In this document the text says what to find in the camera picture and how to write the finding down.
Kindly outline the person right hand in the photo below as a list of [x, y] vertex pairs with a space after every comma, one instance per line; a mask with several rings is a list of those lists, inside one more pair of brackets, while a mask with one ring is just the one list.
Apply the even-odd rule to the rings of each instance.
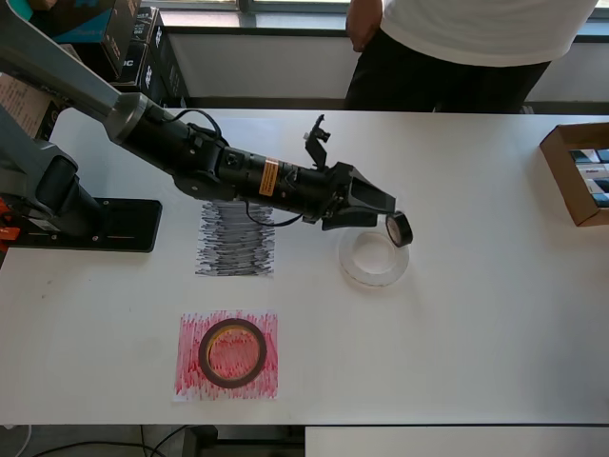
[[352, 48], [362, 52], [380, 27], [382, 0], [351, 0], [346, 13], [345, 30]]

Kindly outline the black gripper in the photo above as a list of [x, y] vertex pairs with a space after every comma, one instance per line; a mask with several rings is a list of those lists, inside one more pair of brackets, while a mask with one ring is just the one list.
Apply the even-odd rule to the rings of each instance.
[[[391, 214], [396, 210], [396, 198], [374, 186], [351, 165], [339, 162], [324, 177], [323, 231], [374, 228], [377, 214]], [[352, 208], [363, 211], [353, 212]]]

